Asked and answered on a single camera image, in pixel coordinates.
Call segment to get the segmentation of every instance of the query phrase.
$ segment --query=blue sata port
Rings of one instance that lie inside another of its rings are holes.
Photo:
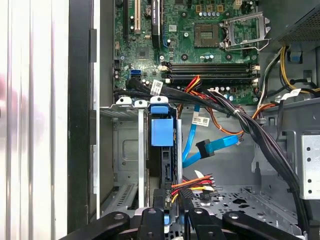
[[[131,76],[141,75],[141,70],[131,70]]]

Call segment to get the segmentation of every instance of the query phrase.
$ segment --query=cable label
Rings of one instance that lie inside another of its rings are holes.
[[[155,79],[154,79],[154,80],[153,80],[153,83],[152,83],[152,87],[151,87],[150,94],[153,95],[153,96],[159,96],[163,84],[164,84],[164,83],[163,83],[162,81],[158,81],[158,80],[155,80]]]
[[[281,100],[287,100],[288,98],[296,97],[296,96],[299,95],[300,91],[301,91],[301,88],[294,89],[291,92],[286,93],[285,95],[283,95]]]
[[[203,127],[208,127],[209,121],[210,121],[210,118],[208,118],[208,117],[193,115],[192,124],[203,126]]]

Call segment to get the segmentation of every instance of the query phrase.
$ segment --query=motherboard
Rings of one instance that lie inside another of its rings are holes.
[[[226,50],[229,19],[256,12],[256,1],[115,0],[114,88],[130,78],[184,90],[200,75],[202,85],[234,104],[258,102],[258,51],[254,44]],[[256,39],[256,19],[237,21],[236,43]]]

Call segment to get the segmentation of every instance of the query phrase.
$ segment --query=black cable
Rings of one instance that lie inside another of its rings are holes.
[[[150,93],[149,88],[137,84],[136,88],[139,91]],[[264,156],[270,162],[272,167],[280,174],[280,176],[285,180],[292,193],[294,203],[296,206],[296,212],[298,217],[298,225],[302,231],[309,230],[309,220],[312,219],[312,212],[310,204],[306,200],[300,198],[300,185],[299,179],[296,173],[291,168],[290,164],[286,160],[283,151],[276,143],[276,141],[250,116],[246,113],[239,111],[235,112],[236,108],[232,105],[230,101],[220,96],[217,92],[209,92],[208,90],[202,90],[208,96],[212,96],[218,103],[213,103],[210,100],[204,100],[197,96],[178,91],[173,88],[163,87],[161,94],[170,98],[177,98],[179,100],[184,99],[185,101],[190,101],[201,106],[205,105],[208,108],[215,109],[222,113],[228,113],[236,118],[238,118],[242,129],[252,136],[252,139],[260,146]]]

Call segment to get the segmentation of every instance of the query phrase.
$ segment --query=green circuit board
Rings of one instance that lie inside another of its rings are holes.
[[[255,49],[244,51],[226,52],[218,45],[203,47],[197,43],[195,32],[205,24],[214,27],[214,31],[208,38],[216,38],[214,44],[223,40],[223,30],[218,24],[228,18],[243,16],[241,9],[234,9],[234,0],[192,0],[190,8],[188,0],[163,0],[163,26],[160,49],[153,48],[151,39],[151,18],[148,16],[150,2],[140,0],[141,4],[141,31],[140,34],[128,31],[128,42],[124,40],[124,9],[115,7],[114,19],[114,59],[120,62],[119,78],[114,80],[115,88],[125,88],[126,81],[130,78],[130,71],[141,70],[141,80],[152,83],[153,80],[165,81],[160,66],[160,56],[164,61],[175,64],[257,64],[258,52]],[[135,0],[128,0],[128,15],[135,16]],[[134,26],[129,21],[129,28]],[[235,27],[235,39],[241,42],[243,39],[257,38],[257,24],[250,20],[238,24]],[[236,88],[236,92],[221,92],[233,96],[234,104],[256,104],[254,93],[256,86],[252,84],[226,85],[224,87]]]

